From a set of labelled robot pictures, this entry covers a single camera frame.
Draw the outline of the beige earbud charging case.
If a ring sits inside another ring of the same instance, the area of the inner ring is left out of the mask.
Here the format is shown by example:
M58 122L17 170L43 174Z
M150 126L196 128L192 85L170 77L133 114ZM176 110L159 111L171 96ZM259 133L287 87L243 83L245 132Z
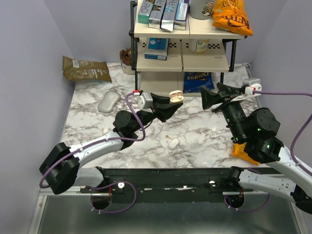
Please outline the beige earbud charging case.
M183 92L181 90L175 90L169 93L170 103L182 103L184 101Z

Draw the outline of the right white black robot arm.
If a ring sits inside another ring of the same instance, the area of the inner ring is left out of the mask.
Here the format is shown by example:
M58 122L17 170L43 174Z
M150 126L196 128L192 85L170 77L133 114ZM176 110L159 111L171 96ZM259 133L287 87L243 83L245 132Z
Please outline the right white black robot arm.
M300 210L312 212L312 169L293 153L294 146L287 148L276 135L280 122L269 108L259 108L246 116L241 102L263 94L261 81L253 78L243 82L240 88L222 83L218 92L206 86L200 87L202 108L215 106L214 113L221 112L232 133L232 142L243 144L243 151L253 160L265 164L285 178L257 174L248 169L232 166L224 179L224 188L230 191L243 189L267 192L286 199Z

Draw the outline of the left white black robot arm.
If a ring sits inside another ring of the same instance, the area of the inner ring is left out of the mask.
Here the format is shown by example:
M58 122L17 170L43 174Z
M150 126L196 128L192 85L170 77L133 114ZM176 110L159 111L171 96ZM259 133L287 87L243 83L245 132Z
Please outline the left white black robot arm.
M146 128L154 119L165 123L183 105L181 90L169 93L167 97L135 90L125 96L128 111L119 111L113 122L113 130L86 143L67 146L61 142L54 146L39 167L42 178L39 186L51 188L59 195L73 186L81 186L79 178L90 178L87 186L102 193L108 187L108 180L100 168L87 169L81 173L84 165L106 154L122 151L134 142L146 138Z

